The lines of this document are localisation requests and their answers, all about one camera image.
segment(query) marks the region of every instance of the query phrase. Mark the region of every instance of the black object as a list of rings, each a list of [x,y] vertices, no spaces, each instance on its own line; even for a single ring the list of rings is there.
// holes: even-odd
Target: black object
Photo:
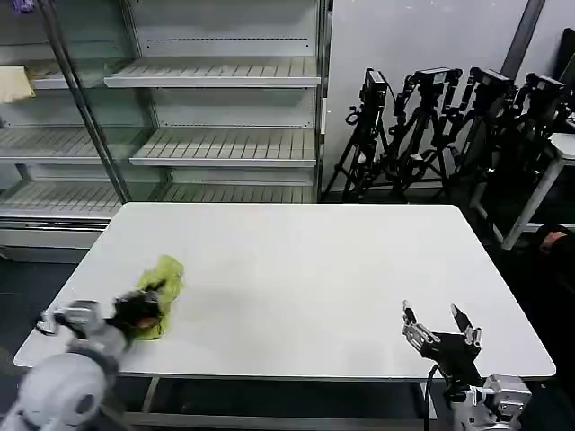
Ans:
[[[570,110],[565,84],[550,77],[529,74],[507,117],[493,151],[500,160],[493,173],[493,184],[536,184],[548,163],[544,155],[556,124],[565,123]],[[529,100],[526,112],[526,101]]]
[[[346,177],[343,190],[344,202],[348,201],[352,194],[355,195],[355,198],[360,198],[362,190],[365,188],[362,184],[373,182],[371,177],[376,175],[374,161],[378,137],[382,140],[384,150],[387,151],[388,149],[383,123],[387,88],[387,81],[381,72],[376,72],[371,68],[366,70],[363,87],[359,92],[359,99],[361,100],[359,110],[355,106],[349,107],[351,113],[345,118],[346,123],[355,126],[355,128],[340,160],[335,165],[333,175],[322,194],[321,201],[325,200],[340,173]],[[354,154],[347,170],[344,165],[354,147]]]
[[[447,382],[447,400],[457,402],[456,397],[463,393],[463,389],[469,385],[482,385],[482,378],[474,363],[481,352],[481,329],[474,329],[467,315],[457,307],[452,306],[452,313],[461,333],[432,331],[435,337],[421,341],[418,350],[422,357],[438,364],[439,372]],[[403,320],[410,326],[417,323],[410,307],[404,308]]]
[[[425,171],[431,169],[442,180],[447,179],[445,160],[443,151],[436,151],[439,158],[439,170],[431,162],[426,161],[419,155],[421,140],[425,130],[431,122],[434,128],[434,136],[441,136],[445,130],[447,120],[451,119],[456,109],[450,106],[459,78],[463,74],[461,69],[448,69],[440,67],[436,69],[420,70],[405,78],[403,90],[397,96],[394,115],[397,117],[397,124],[389,129],[390,135],[394,137],[390,144],[389,154],[385,174],[394,184],[394,190],[403,193],[413,182],[421,180]],[[447,85],[446,97],[443,102],[442,117],[436,113],[438,99],[443,94]],[[405,113],[407,102],[411,98],[415,88],[419,88],[421,101],[409,120]],[[400,154],[400,149],[404,138],[413,128],[410,142],[405,150]],[[441,139],[434,140],[434,145],[439,145]]]
[[[561,37],[553,79],[572,87],[575,84],[575,30],[565,29]]]
[[[423,413],[423,431],[429,431],[429,400],[431,398],[431,384],[433,383],[433,376],[439,369],[439,365],[435,364],[431,367],[428,374],[428,380],[425,384],[425,398],[424,398],[424,413]]]

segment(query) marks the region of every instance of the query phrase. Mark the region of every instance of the yellow cloth on shelf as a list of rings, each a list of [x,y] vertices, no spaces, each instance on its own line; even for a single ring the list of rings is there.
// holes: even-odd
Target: yellow cloth on shelf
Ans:
[[[178,294],[183,287],[183,283],[181,282],[182,272],[183,265],[173,257],[164,254],[163,256],[160,256],[154,269],[148,270],[142,274],[136,284],[136,287],[139,290],[142,290],[149,285],[157,285],[164,281],[164,286],[162,286],[160,293],[160,311],[162,313],[162,318],[152,328],[142,330],[137,335],[137,339],[159,339],[165,333],[168,327],[170,307],[173,300],[178,297]]]
[[[36,96],[24,66],[0,66],[0,103]]]

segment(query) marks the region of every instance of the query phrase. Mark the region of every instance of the camera tripod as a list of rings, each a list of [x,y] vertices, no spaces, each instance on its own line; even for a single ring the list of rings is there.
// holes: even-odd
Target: camera tripod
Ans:
[[[439,68],[419,71],[416,72],[413,77],[408,76],[406,79],[403,92],[398,97],[401,103],[396,105],[394,111],[394,115],[397,117],[397,126],[390,129],[390,133],[394,135],[394,141],[392,143],[393,150],[391,153],[392,159],[396,157],[403,139],[409,133],[411,122],[413,119],[416,120],[410,142],[398,158],[396,181],[394,182],[396,190],[403,193],[414,182],[422,180],[427,170],[435,172],[442,184],[447,181],[444,150],[448,148],[451,138],[450,136],[445,136],[444,132],[447,122],[451,121],[454,124],[458,122],[461,117],[460,111],[464,110],[464,108],[461,109],[461,107],[451,106],[459,78],[462,74],[461,69]],[[414,84],[418,84],[420,87],[421,104],[414,110],[410,121],[405,124],[406,103],[404,101],[411,96]],[[438,106],[438,98],[443,94],[446,85],[447,90],[443,100],[441,117],[438,117],[435,108]],[[419,154],[421,140],[430,121],[434,132],[431,140],[433,149],[426,150]],[[456,136],[454,127],[451,128],[450,134],[451,133]],[[439,168],[433,165],[436,159],[438,159]]]
[[[553,125],[569,116],[563,99],[565,85],[546,76],[529,74],[507,112],[502,114],[500,133],[490,147],[493,181],[505,184],[537,183],[544,171],[547,141]],[[529,106],[524,113],[526,100]]]
[[[379,164],[379,161],[376,160],[377,139],[381,138],[385,152],[389,149],[383,122],[387,88],[387,82],[381,72],[376,72],[374,69],[366,70],[364,84],[359,92],[359,99],[361,100],[359,110],[355,106],[350,107],[351,113],[345,118],[346,123],[355,126],[355,128],[340,160],[335,165],[333,175],[322,194],[321,201],[325,200],[340,173],[346,177],[342,197],[344,202],[360,199],[364,190],[367,189],[365,184],[373,183],[378,176],[376,174]],[[344,165],[354,148],[351,163],[347,170]]]

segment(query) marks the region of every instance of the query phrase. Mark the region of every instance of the metal shelf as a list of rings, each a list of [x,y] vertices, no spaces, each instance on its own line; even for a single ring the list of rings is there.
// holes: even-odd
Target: metal shelf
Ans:
[[[164,202],[288,203],[315,202],[311,186],[245,186],[215,184],[173,184]]]
[[[77,71],[82,85],[93,88],[102,85],[104,76],[110,75],[119,68],[119,61],[84,60],[77,64]],[[56,61],[33,61],[26,65],[32,86],[36,90],[59,90],[68,88],[68,84]]]
[[[130,159],[153,166],[314,167],[312,129],[160,128]]]
[[[106,128],[115,160],[136,151],[139,128]],[[85,128],[0,129],[0,163],[102,164]]]
[[[314,57],[145,57],[104,78],[109,87],[315,87]]]
[[[147,198],[154,184],[132,185],[139,199]],[[104,181],[23,180],[0,196],[0,216],[110,219],[121,207],[114,188]]]

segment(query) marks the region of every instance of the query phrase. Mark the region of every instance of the floor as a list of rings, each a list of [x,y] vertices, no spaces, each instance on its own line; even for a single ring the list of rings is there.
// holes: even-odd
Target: floor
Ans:
[[[431,196],[428,190],[417,190],[410,194],[409,200],[429,203]],[[441,200],[459,205],[483,245],[491,250],[495,243],[489,226],[467,209],[467,199],[466,193],[459,192]],[[367,199],[378,203],[395,200],[386,192],[374,192]],[[12,365],[13,355],[33,328],[39,312],[49,305],[74,270],[74,264],[16,263],[0,258],[0,415],[5,414],[15,400],[17,384],[22,378],[22,372]],[[115,392],[128,410],[135,410],[142,404],[147,383],[144,379],[121,378]],[[524,413],[524,430],[575,429],[575,391],[570,391],[570,373],[558,374],[547,382],[530,383],[529,386],[534,398]],[[439,387],[434,389],[434,399],[441,400],[440,392]],[[166,381],[158,387],[158,400],[155,400],[153,409],[171,413],[262,416],[281,411],[286,416],[312,417],[321,414],[355,418],[384,418],[391,411],[393,414],[399,412],[405,418],[413,418],[420,415],[421,406],[417,402],[413,404],[413,400],[417,399],[413,386],[405,384],[391,389],[334,384],[328,390],[315,385],[284,383],[182,385]],[[108,424],[102,429],[112,428]]]

